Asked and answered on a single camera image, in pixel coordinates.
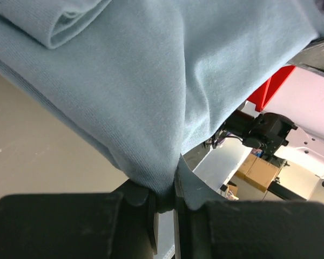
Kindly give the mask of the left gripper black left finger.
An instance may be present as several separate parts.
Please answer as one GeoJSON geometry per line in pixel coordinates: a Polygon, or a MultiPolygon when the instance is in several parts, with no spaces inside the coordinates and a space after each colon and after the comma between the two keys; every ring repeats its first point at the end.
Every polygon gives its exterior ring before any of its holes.
{"type": "Polygon", "coordinates": [[[153,258],[155,195],[126,181],[110,193],[0,199],[0,258],[153,258]]]}

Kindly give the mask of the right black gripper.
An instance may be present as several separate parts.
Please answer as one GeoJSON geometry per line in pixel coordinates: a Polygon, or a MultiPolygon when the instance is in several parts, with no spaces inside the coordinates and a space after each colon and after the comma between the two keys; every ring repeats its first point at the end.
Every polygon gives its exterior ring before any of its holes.
{"type": "Polygon", "coordinates": [[[324,77],[324,37],[311,42],[288,63],[324,77]]]}

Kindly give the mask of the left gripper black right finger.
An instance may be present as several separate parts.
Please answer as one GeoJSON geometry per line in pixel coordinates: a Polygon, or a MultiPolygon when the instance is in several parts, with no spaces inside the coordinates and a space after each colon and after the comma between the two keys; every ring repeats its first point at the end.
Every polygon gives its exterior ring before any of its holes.
{"type": "Polygon", "coordinates": [[[180,159],[174,234],[176,258],[324,258],[324,205],[230,201],[180,159]]]}

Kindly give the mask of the grey-blue polo shirt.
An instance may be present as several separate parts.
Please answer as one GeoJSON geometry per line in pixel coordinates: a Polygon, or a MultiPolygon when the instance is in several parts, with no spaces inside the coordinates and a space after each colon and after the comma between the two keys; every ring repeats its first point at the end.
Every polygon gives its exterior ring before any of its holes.
{"type": "Polygon", "coordinates": [[[324,1],[0,1],[0,74],[135,182],[179,156],[324,36],[324,1]]]}

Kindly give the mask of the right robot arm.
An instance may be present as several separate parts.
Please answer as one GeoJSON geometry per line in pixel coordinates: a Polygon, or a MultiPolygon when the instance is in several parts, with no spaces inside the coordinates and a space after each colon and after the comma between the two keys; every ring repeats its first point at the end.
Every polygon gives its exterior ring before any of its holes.
{"type": "Polygon", "coordinates": [[[324,181],[324,143],[310,137],[287,117],[262,112],[296,67],[324,77],[324,37],[312,41],[248,98],[260,115],[254,118],[235,110],[201,146],[215,149],[225,132],[230,132],[244,146],[296,163],[324,181]]]}

